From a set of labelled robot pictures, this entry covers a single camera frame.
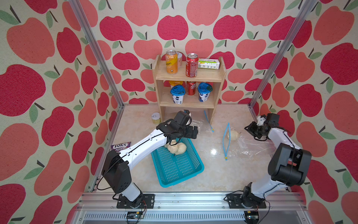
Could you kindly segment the blue-lid yogurt cup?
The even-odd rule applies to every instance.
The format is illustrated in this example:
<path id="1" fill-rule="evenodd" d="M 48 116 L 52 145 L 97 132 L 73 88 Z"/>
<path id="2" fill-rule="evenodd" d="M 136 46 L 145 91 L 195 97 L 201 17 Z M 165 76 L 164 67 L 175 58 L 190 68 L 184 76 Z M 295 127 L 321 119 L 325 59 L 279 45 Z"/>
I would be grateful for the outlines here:
<path id="1" fill-rule="evenodd" d="M 183 103 L 183 99 L 184 99 L 186 90 L 182 85 L 176 85 L 176 86 L 172 87 L 170 90 L 170 93 L 172 95 L 172 99 L 175 104 L 180 105 Z"/>
<path id="2" fill-rule="evenodd" d="M 198 85 L 197 90 L 198 90 L 199 101 L 205 102 L 208 100 L 208 97 L 212 92 L 213 88 L 210 84 L 202 82 Z"/>

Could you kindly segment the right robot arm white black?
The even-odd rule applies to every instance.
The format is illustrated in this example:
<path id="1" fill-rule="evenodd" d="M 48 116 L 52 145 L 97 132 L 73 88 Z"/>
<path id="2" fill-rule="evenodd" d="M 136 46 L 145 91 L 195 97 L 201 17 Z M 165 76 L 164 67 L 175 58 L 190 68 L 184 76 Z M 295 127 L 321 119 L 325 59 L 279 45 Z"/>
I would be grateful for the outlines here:
<path id="1" fill-rule="evenodd" d="M 288 131 L 279 126 L 279 119 L 278 114 L 269 113 L 244 128 L 255 140 L 270 140 L 276 147 L 268 164 L 268 174 L 245 186 L 241 195 L 241 205 L 245 208 L 258 208 L 269 194 L 282 188 L 300 186 L 307 177 L 311 152 L 293 142 Z"/>

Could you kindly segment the small red can lower shelf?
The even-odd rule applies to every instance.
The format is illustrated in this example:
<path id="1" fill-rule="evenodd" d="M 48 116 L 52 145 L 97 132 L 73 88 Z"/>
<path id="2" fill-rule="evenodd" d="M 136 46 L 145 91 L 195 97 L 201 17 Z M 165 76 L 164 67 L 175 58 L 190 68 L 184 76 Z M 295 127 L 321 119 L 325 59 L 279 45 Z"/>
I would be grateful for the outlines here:
<path id="1" fill-rule="evenodd" d="M 196 82 L 194 81 L 187 81 L 186 82 L 186 93 L 189 96 L 193 96 L 196 92 Z"/>

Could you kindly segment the orange soda can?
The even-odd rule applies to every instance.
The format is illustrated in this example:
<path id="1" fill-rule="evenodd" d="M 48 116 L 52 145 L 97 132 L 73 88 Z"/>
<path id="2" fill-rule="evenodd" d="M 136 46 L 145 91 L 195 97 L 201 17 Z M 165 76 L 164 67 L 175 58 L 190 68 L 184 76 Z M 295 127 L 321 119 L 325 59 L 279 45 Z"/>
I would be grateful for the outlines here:
<path id="1" fill-rule="evenodd" d="M 178 72 L 178 54 L 175 50 L 168 50 L 165 54 L 167 73 L 176 74 Z"/>

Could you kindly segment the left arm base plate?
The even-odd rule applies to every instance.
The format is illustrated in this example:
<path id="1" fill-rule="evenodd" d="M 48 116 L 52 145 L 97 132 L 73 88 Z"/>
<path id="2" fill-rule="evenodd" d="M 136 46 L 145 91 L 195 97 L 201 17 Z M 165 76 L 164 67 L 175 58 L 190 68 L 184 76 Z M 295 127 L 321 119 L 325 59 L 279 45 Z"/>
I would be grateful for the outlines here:
<path id="1" fill-rule="evenodd" d="M 155 194 L 141 193 L 134 202 L 131 202 L 122 194 L 119 195 L 117 200 L 117 209 L 152 209 L 154 207 Z"/>

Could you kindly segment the right blue-lid yogurt cup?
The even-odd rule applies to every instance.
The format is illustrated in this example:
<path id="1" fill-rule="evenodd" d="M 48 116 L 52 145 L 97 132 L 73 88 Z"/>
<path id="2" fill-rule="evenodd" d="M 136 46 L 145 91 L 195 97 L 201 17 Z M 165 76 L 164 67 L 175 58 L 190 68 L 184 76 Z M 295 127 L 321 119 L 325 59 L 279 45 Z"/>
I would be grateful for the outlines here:
<path id="1" fill-rule="evenodd" d="M 213 88 L 210 84 L 202 82 L 198 85 L 197 90 L 198 90 L 199 101 L 205 102 L 208 100 L 208 97 L 212 92 Z"/>

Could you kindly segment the teal plastic basket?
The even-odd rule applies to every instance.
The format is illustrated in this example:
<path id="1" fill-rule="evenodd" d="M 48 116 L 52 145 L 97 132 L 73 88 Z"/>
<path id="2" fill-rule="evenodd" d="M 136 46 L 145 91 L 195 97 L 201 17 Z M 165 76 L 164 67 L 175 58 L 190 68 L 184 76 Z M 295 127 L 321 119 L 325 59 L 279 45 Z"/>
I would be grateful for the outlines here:
<path id="1" fill-rule="evenodd" d="M 182 183 L 204 171 L 204 164 L 192 141 L 187 138 L 180 141 L 187 146 L 181 155 L 173 155 L 165 147 L 151 153 L 158 182 L 163 188 Z"/>

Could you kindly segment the pink can behind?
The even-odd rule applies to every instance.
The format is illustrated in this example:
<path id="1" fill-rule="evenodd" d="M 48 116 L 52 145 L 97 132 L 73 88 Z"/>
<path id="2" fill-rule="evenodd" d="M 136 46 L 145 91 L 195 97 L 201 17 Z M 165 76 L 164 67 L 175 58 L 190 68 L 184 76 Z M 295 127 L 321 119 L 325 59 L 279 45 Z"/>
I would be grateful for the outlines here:
<path id="1" fill-rule="evenodd" d="M 178 67 L 180 68 L 182 66 L 182 53 L 177 52 L 177 57 L 178 57 Z"/>

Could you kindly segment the white green box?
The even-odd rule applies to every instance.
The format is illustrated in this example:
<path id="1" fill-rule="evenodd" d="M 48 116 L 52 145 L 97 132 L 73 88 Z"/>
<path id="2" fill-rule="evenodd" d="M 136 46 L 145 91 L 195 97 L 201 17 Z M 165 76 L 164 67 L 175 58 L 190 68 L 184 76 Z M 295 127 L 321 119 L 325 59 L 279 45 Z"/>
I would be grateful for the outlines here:
<path id="1" fill-rule="evenodd" d="M 199 58 L 198 67 L 203 69 L 218 70 L 220 68 L 220 61 L 218 59 Z"/>

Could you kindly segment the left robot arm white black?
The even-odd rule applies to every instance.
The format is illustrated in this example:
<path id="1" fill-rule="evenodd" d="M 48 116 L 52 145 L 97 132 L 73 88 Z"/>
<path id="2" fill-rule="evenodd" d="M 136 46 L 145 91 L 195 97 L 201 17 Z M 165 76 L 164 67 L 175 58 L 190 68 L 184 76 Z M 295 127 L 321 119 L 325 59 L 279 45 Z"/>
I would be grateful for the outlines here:
<path id="1" fill-rule="evenodd" d="M 145 157 L 159 147 L 166 147 L 170 153 L 180 155 L 182 138 L 196 139 L 198 128 L 191 126 L 192 117 L 188 110 L 179 111 L 173 119 L 156 126 L 156 129 L 133 146 L 119 152 L 111 150 L 105 158 L 102 179 L 113 192 L 121 194 L 136 206 L 143 198 L 142 191 L 132 181 L 131 170 Z"/>

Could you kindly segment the clear zip-top bag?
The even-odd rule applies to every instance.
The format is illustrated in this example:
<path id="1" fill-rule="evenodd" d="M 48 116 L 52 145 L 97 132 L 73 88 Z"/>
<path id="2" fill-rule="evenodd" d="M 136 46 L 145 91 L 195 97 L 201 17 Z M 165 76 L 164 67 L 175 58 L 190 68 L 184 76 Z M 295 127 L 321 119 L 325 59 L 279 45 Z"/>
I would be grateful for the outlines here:
<path id="1" fill-rule="evenodd" d="M 214 129 L 210 124 L 207 110 L 191 112 L 191 126 L 198 128 L 198 135 L 214 134 Z"/>
<path id="2" fill-rule="evenodd" d="M 230 130 L 237 131 L 230 126 L 230 123 L 227 123 L 222 138 L 222 148 L 226 161 L 229 159 L 229 157 L 236 155 L 243 156 L 244 158 L 251 158 L 261 153 L 268 153 L 272 157 L 276 150 L 274 144 L 271 141 L 255 140 L 245 130 L 243 132 L 237 131 L 240 133 L 240 137 L 236 141 L 230 141 L 227 138 L 227 133 Z"/>

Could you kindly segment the red cola can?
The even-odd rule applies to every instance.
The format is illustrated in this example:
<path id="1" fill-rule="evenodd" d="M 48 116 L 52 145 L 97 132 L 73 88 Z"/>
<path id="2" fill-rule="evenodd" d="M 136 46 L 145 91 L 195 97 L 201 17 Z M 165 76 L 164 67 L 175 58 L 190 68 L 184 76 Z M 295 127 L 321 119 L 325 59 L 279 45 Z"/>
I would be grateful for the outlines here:
<path id="1" fill-rule="evenodd" d="M 196 77 L 198 71 L 198 55 L 190 53 L 186 57 L 186 75 L 188 77 Z"/>

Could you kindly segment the purple candy packet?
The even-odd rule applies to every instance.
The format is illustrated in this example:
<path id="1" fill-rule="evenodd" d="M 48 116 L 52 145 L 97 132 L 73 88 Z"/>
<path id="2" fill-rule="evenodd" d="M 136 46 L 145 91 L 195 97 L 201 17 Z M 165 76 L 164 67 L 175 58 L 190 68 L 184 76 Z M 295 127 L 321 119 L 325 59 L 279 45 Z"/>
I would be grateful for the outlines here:
<path id="1" fill-rule="evenodd" d="M 114 145 L 111 145 L 111 150 L 114 150 L 117 153 L 119 153 L 122 150 L 128 149 L 130 146 L 131 146 L 131 142 L 114 144 Z"/>

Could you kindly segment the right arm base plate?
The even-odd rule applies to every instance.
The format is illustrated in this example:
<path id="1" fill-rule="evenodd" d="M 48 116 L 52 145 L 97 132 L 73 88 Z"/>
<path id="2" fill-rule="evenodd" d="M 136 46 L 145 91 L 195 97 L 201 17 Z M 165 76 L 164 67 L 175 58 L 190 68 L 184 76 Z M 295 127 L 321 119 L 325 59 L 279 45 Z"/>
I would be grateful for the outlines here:
<path id="1" fill-rule="evenodd" d="M 263 198 L 251 193 L 227 194 L 224 201 L 228 202 L 230 209 L 266 209 L 267 205 Z"/>

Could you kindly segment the pale pear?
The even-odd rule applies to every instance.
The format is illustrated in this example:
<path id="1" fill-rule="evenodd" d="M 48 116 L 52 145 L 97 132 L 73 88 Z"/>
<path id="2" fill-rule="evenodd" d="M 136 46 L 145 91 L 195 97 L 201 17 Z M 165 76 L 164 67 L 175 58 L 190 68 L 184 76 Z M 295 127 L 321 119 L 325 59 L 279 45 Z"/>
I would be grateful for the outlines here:
<path id="1" fill-rule="evenodd" d="M 238 138 L 240 137 L 240 133 L 235 131 L 235 130 L 230 130 L 228 133 L 227 133 L 227 138 L 230 140 L 230 141 L 236 141 Z"/>
<path id="2" fill-rule="evenodd" d="M 184 143 L 180 142 L 177 145 L 173 145 L 173 146 L 169 145 L 167 149 L 169 150 L 170 153 L 174 155 L 181 155 L 186 152 L 187 146 Z"/>
<path id="3" fill-rule="evenodd" d="M 176 140 L 171 140 L 169 143 L 165 144 L 164 147 L 167 148 L 171 153 L 175 153 L 179 149 Z"/>

